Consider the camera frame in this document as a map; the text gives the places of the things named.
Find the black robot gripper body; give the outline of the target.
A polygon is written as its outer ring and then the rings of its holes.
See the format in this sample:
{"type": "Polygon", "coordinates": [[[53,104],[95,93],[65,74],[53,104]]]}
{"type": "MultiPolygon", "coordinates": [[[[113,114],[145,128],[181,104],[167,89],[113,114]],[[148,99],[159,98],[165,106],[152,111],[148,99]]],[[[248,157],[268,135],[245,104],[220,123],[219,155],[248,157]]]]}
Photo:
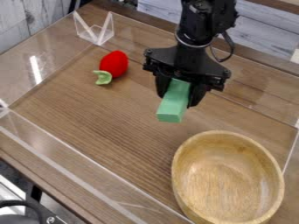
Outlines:
{"type": "Polygon", "coordinates": [[[171,79],[188,82],[191,85],[201,83],[208,91],[224,89],[225,81],[231,77],[231,71],[220,64],[215,52],[207,54],[213,38],[205,41],[188,42],[176,38],[176,45],[163,48],[147,48],[144,50],[144,70],[153,77],[163,75],[171,79]]]}

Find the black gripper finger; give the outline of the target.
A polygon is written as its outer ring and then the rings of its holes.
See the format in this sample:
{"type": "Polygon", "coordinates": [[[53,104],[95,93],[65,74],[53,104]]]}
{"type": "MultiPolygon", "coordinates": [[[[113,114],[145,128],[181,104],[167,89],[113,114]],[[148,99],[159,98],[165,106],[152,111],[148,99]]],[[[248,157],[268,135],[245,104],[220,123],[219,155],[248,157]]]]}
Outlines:
{"type": "Polygon", "coordinates": [[[204,84],[197,83],[191,85],[188,107],[195,107],[200,103],[207,91],[208,87],[204,84]]]}
{"type": "Polygon", "coordinates": [[[172,79],[169,77],[165,77],[163,75],[157,75],[155,77],[155,87],[156,87],[156,93],[160,98],[164,97],[164,94],[167,92],[167,89],[169,87],[172,79]]]}

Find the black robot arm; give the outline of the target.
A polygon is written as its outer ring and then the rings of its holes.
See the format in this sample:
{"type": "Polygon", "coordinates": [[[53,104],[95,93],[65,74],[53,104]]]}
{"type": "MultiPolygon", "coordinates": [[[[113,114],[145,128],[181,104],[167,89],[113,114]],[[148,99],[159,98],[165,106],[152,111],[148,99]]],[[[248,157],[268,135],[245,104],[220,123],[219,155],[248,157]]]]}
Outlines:
{"type": "Polygon", "coordinates": [[[159,96],[165,95],[172,79],[191,84],[188,107],[197,106],[208,91],[224,89],[231,71],[221,65],[227,58],[216,56],[211,43],[221,36],[235,45],[228,29],[237,17],[236,0],[181,0],[176,45],[144,50],[144,70],[155,76],[159,96]]]}

